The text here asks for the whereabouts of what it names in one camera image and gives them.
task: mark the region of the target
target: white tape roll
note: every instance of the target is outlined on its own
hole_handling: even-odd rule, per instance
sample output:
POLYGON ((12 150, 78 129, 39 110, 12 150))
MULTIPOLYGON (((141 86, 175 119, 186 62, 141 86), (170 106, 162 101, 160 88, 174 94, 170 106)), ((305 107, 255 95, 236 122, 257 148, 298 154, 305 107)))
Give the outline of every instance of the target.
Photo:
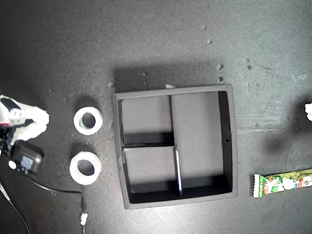
POLYGON ((96 156, 91 152, 81 151, 78 154, 76 154, 70 161, 69 173, 74 179, 74 181, 76 181, 78 184, 89 185, 96 181, 99 173, 101 172, 101 168, 102 164, 98 156, 96 156), (93 175, 84 175, 83 173, 80 172, 78 168, 78 162, 80 160, 87 160, 93 165, 94 167, 93 175))
POLYGON ((103 117, 101 112, 94 107, 83 107, 78 110, 74 116, 74 126, 78 132, 84 135, 92 135, 96 133, 103 125, 103 117), (90 113, 94 116, 95 124, 92 128, 88 128, 84 125, 82 118, 86 113, 90 113))

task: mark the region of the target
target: black power adapter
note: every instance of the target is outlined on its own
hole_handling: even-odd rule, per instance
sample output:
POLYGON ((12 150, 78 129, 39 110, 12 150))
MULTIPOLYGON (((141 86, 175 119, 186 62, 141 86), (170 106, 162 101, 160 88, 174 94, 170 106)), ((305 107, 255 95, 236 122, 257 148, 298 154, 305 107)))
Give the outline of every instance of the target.
POLYGON ((37 174, 43 164, 44 152, 41 148, 24 140, 17 140, 11 150, 10 160, 18 161, 22 170, 27 174, 37 174))

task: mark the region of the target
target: black cable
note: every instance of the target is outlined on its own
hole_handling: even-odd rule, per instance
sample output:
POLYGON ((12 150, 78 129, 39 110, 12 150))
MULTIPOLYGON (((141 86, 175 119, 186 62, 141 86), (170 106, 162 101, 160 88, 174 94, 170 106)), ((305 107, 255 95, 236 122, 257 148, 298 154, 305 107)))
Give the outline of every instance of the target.
POLYGON ((81 195, 81 205, 82 205, 82 212, 86 213, 86 207, 85 207, 85 203, 84 203, 84 194, 81 191, 67 191, 67 190, 60 190, 60 189, 51 189, 49 187, 46 187, 38 182, 36 182, 35 180, 33 180, 31 177, 29 177, 21 168, 20 163, 16 160, 15 161, 18 170, 27 178, 29 179, 33 184, 37 185, 38 187, 45 189, 47 191, 50 192, 55 192, 55 193, 65 193, 65 194, 80 194, 81 195))
POLYGON ((14 210, 16 211, 16 213, 18 213, 19 217, 23 220, 23 222, 24 222, 24 224, 25 224, 25 227, 26 227, 26 229, 27 229, 27 233, 30 234, 29 227, 28 227, 28 225, 27 225, 27 222, 26 222, 25 218, 19 213, 19 211, 16 209, 16 207, 14 206, 14 204, 13 204, 11 201, 9 201, 9 203, 10 203, 11 206, 14 208, 14 210))

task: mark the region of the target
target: green wrapper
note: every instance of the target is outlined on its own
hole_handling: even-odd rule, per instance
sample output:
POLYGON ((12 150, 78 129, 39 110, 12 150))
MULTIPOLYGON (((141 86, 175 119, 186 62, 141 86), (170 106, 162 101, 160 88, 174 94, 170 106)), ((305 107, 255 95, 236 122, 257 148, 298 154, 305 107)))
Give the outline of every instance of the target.
POLYGON ((312 169, 262 176, 254 174, 253 197, 312 186, 312 169))

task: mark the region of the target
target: dark table surface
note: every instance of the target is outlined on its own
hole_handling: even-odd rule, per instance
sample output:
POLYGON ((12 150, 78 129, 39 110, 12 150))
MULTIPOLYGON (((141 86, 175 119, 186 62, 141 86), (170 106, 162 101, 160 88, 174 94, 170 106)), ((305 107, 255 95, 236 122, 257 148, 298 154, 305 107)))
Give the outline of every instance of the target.
MULTIPOLYGON (((85 191, 87 234, 312 232, 312 188, 252 198, 254 173, 312 168, 304 112, 312 102, 311 0, 2 0, 0 34, 0 93, 50 114, 47 131, 31 141, 46 151, 36 180, 85 191), (125 210, 111 94, 220 83, 234 90, 238 197, 125 210), (73 126, 83 105, 103 114, 95 135, 73 126), (89 186, 69 174, 80 150, 102 162, 89 186)), ((42 190, 3 161, 0 177, 33 233, 82 233, 79 196, 42 190)), ((0 217, 1 233, 26 233, 1 195, 0 217)))

